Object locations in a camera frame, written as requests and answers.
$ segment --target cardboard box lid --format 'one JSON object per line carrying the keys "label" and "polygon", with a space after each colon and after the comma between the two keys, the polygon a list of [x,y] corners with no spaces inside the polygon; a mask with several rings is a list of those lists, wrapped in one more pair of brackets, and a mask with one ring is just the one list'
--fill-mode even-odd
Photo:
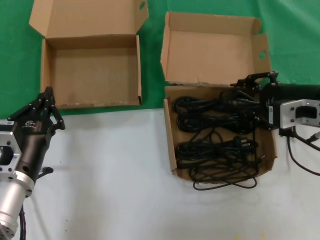
{"label": "cardboard box lid", "polygon": [[46,38],[136,34],[147,0],[34,0],[29,24]]}
{"label": "cardboard box lid", "polygon": [[161,53],[165,80],[230,85],[270,72],[268,38],[255,17],[167,12]]}

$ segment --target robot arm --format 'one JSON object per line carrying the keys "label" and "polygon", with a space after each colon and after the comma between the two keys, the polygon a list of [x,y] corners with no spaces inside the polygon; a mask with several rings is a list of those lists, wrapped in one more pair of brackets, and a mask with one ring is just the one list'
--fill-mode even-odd
{"label": "robot arm", "polygon": [[53,89],[47,87],[7,121],[0,121],[0,180],[6,184],[0,201],[0,240],[15,236],[20,210],[34,190],[51,138],[65,129],[55,103]]}
{"label": "robot arm", "polygon": [[[233,87],[259,94],[260,107],[272,129],[289,129],[296,125],[320,127],[320,85],[296,85],[277,82],[278,72],[251,74]],[[256,80],[269,78],[261,87]]]}

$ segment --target hole in box flap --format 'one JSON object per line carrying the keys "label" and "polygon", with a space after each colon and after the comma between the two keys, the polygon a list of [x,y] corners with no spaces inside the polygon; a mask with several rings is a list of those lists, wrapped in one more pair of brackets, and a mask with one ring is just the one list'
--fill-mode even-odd
{"label": "hole in box flap", "polygon": [[139,6],[139,10],[144,9],[145,6],[146,6],[146,2],[143,1],[143,2],[140,4],[140,6]]}
{"label": "hole in box flap", "polygon": [[267,56],[267,52],[266,51],[262,51],[259,54],[259,59],[264,59]]}

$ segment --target wire bundle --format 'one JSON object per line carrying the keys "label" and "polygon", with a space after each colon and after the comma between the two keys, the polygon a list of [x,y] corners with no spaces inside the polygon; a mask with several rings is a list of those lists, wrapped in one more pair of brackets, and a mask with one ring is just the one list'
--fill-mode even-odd
{"label": "wire bundle", "polygon": [[[173,103],[173,110],[178,114],[177,125],[187,133],[222,127],[239,135],[249,134],[254,130],[252,120],[260,109],[257,100],[239,90],[224,91],[214,100],[183,96]],[[205,114],[209,111],[226,114]]]}
{"label": "wire bundle", "polygon": [[[260,105],[257,100],[239,90],[227,90],[218,99],[203,100],[184,96],[173,103],[173,110],[178,114],[179,129],[195,135],[175,148],[177,167],[189,169],[189,176],[196,190],[212,190],[229,185],[251,189],[257,185],[255,176],[259,171],[257,160],[257,143],[255,136],[256,112]],[[210,111],[223,115],[213,116]],[[233,140],[223,141],[215,130],[225,128],[238,135],[253,133],[253,140],[236,136]],[[201,132],[209,129],[208,134],[199,137]],[[219,142],[213,141],[217,135]],[[252,179],[254,184],[244,186],[239,182]],[[213,187],[198,188],[198,183],[222,183]]]}

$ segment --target cardboard box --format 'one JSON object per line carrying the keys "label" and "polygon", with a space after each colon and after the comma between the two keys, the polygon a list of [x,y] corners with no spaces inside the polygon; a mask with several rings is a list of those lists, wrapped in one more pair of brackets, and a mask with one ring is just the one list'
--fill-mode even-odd
{"label": "cardboard box", "polygon": [[[254,17],[166,14],[161,65],[165,80],[180,85],[165,88],[164,115],[171,171],[180,178],[190,180],[187,169],[177,168],[175,148],[179,143],[189,141],[194,133],[179,130],[174,100],[182,96],[212,100],[238,79],[270,72],[267,35],[258,34],[261,25]],[[224,128],[217,128],[217,131],[224,141],[236,136]],[[253,139],[252,134],[246,137]],[[272,169],[277,149],[274,135],[268,130],[258,128],[256,141],[257,156],[263,156],[260,176]]]}
{"label": "cardboard box", "polygon": [[136,33],[147,18],[147,0],[34,0],[41,91],[52,86],[61,109],[140,105]]}

